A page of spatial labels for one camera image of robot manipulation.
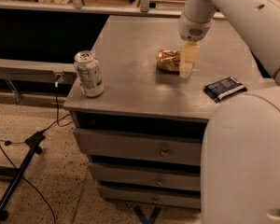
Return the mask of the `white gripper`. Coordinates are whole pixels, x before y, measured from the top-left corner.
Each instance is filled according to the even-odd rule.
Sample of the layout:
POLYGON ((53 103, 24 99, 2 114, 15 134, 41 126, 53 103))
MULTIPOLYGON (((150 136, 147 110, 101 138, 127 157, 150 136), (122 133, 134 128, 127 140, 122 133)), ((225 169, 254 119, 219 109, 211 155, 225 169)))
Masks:
POLYGON ((180 49, 179 75, 186 78, 191 73, 199 52, 198 41, 206 37, 214 14, 182 13, 178 22, 178 32, 183 40, 188 40, 180 49))

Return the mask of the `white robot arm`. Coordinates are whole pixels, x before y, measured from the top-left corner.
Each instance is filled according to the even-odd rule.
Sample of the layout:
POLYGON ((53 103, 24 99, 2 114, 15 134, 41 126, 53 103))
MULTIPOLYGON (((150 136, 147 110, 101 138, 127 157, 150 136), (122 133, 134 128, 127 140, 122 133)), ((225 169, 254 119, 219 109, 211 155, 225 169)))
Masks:
POLYGON ((275 84, 231 98, 208 121, 201 157, 202 224, 280 224, 280 2, 186 0, 181 38, 203 39, 217 10, 275 84), (201 33, 192 35, 191 29, 201 33))

